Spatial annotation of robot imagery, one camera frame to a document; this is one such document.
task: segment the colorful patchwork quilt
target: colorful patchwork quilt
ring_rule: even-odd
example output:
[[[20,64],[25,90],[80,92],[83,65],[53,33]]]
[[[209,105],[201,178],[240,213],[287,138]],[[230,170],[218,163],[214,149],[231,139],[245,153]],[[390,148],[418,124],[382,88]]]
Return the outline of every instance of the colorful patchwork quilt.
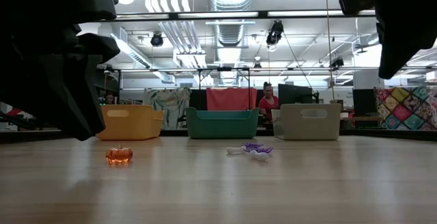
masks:
[[[395,130],[437,130],[437,88],[375,89],[382,126]]]

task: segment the white toy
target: white toy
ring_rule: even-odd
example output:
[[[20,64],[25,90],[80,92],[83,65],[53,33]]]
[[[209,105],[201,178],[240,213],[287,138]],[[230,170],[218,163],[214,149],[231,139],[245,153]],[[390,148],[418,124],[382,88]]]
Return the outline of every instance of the white toy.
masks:
[[[251,156],[252,159],[256,159],[258,161],[267,161],[269,158],[269,155],[265,152],[256,152],[255,150],[249,152],[249,155]]]
[[[228,154],[241,154],[241,153],[244,153],[244,149],[246,149],[245,146],[242,146],[239,148],[226,148],[226,152]]]

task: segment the computer monitor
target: computer monitor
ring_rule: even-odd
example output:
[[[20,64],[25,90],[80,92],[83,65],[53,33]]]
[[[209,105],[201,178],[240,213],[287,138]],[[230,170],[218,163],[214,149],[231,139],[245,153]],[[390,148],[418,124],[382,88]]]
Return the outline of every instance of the computer monitor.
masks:
[[[312,104],[313,90],[310,87],[278,85],[279,106],[282,104]]]

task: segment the fabric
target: fabric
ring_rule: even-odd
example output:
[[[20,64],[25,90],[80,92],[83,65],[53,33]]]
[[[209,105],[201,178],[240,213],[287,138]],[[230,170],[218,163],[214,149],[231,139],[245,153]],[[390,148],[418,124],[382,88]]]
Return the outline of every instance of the fabric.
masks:
[[[279,109],[279,99],[273,96],[273,100],[273,104],[270,104],[265,98],[262,98],[259,102],[259,108],[266,110],[266,117],[269,121],[272,121],[272,110]]]
[[[395,130],[437,130],[437,88],[375,89],[382,126]]]
[[[164,111],[162,130],[177,130],[184,124],[178,123],[185,108],[190,103],[189,88],[170,90],[145,90],[143,104],[150,105],[155,111]]]
[[[227,88],[206,90],[206,101],[209,111],[245,111],[254,109],[257,90],[251,88],[249,105],[249,90],[247,88]]]

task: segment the red curtain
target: red curtain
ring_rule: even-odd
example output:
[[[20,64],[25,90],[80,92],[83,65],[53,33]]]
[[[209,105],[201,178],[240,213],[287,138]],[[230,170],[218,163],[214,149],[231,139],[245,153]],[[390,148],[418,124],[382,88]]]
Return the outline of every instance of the red curtain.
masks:
[[[245,111],[254,109],[257,90],[251,88],[251,105],[249,106],[248,88],[227,88],[206,90],[206,101],[209,111]]]

